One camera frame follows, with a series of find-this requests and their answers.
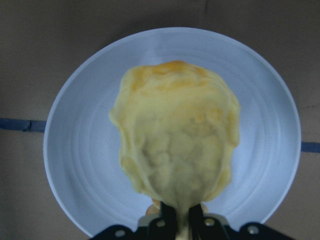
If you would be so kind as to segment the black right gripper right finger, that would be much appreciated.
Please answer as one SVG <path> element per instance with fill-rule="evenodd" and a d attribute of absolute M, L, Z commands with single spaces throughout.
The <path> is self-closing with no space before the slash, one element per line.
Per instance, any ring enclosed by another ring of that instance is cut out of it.
<path fill-rule="evenodd" d="M 189 239 L 200 239 L 200 228 L 203 219 L 203 210 L 200 204 L 191 207 L 188 211 Z"/>

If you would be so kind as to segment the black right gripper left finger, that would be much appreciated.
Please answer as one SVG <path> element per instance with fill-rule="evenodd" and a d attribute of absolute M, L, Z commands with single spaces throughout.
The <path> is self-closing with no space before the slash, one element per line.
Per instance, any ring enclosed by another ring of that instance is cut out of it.
<path fill-rule="evenodd" d="M 176 210 L 173 207 L 161 202 L 160 216 L 164 221 L 164 226 L 162 227 L 164 239 L 175 240 L 178 230 Z"/>

